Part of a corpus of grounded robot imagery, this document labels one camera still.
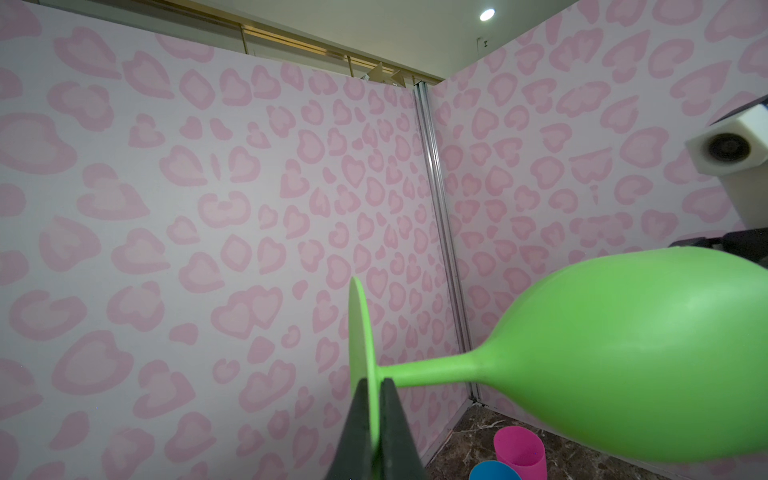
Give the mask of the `blue wine glass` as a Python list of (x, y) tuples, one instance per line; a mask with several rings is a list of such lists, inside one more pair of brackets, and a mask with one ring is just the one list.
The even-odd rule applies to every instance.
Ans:
[(521, 480), (519, 474), (510, 466), (496, 460), (483, 461), (475, 465), (469, 480)]

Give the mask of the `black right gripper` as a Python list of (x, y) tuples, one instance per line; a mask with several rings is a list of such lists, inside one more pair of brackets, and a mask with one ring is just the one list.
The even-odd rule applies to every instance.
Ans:
[(767, 267), (768, 229), (758, 228), (730, 232), (722, 237), (692, 237), (678, 240), (669, 247), (701, 247), (723, 251), (763, 268)]

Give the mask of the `green wine glass front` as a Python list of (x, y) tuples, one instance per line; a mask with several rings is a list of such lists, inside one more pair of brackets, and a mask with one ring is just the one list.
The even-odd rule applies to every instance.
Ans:
[(702, 462), (767, 447), (767, 271), (672, 247), (568, 266), (523, 292), (476, 349), (381, 366), (361, 282), (348, 302), (349, 369), (383, 440), (385, 380), (478, 383), (614, 456)]

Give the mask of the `magenta wine glass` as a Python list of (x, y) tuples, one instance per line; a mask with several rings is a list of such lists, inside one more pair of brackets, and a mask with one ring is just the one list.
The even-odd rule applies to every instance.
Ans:
[(493, 439), (496, 458), (522, 480), (547, 480), (546, 449), (533, 431), (520, 426), (504, 427)]

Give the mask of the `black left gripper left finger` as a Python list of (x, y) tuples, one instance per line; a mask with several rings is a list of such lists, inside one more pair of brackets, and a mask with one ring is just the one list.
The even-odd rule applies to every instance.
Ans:
[(361, 379), (326, 480), (371, 480), (373, 449), (370, 432), (368, 381)]

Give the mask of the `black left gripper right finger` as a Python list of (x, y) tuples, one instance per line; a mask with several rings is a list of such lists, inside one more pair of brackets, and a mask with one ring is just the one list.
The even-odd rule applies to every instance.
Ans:
[(383, 480), (426, 480), (400, 397), (391, 378), (380, 389), (379, 478)]

